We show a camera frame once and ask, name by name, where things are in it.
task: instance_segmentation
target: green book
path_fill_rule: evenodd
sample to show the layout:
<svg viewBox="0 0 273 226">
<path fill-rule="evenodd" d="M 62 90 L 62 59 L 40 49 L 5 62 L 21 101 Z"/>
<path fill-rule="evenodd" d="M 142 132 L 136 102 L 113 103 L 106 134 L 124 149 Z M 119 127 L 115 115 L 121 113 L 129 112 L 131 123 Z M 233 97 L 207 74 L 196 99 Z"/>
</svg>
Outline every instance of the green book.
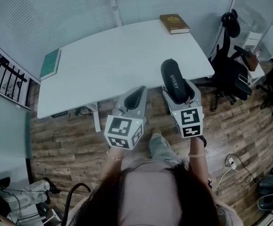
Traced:
<svg viewBox="0 0 273 226">
<path fill-rule="evenodd" d="M 60 54 L 61 49 L 59 48 L 44 57 L 40 72 L 40 80 L 44 80 L 57 73 Z"/>
</svg>

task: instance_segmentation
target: book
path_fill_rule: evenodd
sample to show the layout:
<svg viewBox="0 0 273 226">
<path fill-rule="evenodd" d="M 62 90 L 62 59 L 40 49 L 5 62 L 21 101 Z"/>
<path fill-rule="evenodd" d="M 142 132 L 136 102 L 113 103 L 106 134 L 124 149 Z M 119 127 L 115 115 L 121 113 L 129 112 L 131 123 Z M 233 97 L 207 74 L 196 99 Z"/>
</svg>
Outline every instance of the book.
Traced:
<svg viewBox="0 0 273 226">
<path fill-rule="evenodd" d="M 44 80 L 57 73 L 60 55 L 61 49 L 56 49 L 44 57 L 40 72 L 40 80 Z"/>
<path fill-rule="evenodd" d="M 188 24 L 178 14 L 160 15 L 160 20 L 171 34 L 187 33 L 190 31 Z"/>
</svg>

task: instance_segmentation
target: white chair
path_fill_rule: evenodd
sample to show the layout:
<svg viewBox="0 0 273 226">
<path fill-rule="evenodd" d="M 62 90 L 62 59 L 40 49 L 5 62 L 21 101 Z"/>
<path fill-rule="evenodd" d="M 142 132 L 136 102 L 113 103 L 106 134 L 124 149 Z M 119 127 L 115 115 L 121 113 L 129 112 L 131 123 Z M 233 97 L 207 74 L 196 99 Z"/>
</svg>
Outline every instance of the white chair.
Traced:
<svg viewBox="0 0 273 226">
<path fill-rule="evenodd" d="M 250 51 L 254 52 L 256 49 L 258 43 L 260 42 L 262 37 L 261 33 L 256 33 L 256 32 L 249 32 L 249 35 L 247 36 L 244 45 L 242 46 L 243 49 L 249 48 Z M 248 81 L 249 81 L 249 87 L 253 87 L 254 84 L 265 75 L 263 69 L 261 68 L 261 65 L 258 64 L 257 68 L 255 71 L 249 71 L 248 69 Z"/>
</svg>

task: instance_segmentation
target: power outlet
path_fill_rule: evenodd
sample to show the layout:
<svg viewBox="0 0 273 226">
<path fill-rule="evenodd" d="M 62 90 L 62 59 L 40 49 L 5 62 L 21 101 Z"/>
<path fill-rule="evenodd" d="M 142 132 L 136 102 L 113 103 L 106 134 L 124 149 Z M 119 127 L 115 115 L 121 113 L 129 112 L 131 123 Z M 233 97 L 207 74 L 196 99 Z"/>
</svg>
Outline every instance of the power outlet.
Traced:
<svg viewBox="0 0 273 226">
<path fill-rule="evenodd" d="M 236 169 L 236 164 L 235 164 L 234 159 L 232 157 L 229 158 L 229 163 L 231 165 L 231 168 L 233 170 L 235 170 Z"/>
</svg>

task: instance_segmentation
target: white cube with markers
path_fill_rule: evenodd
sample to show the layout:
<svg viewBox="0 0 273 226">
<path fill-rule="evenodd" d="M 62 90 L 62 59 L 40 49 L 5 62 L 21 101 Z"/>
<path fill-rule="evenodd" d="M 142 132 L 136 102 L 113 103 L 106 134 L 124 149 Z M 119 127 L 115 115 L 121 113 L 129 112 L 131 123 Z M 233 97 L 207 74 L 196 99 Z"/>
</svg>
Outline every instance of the white cube with markers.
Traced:
<svg viewBox="0 0 273 226">
<path fill-rule="evenodd" d="M 171 112 L 182 138 L 201 136 L 203 131 L 202 106 Z"/>
<path fill-rule="evenodd" d="M 110 146 L 132 150 L 144 133 L 142 119 L 109 115 L 104 136 Z"/>
</svg>

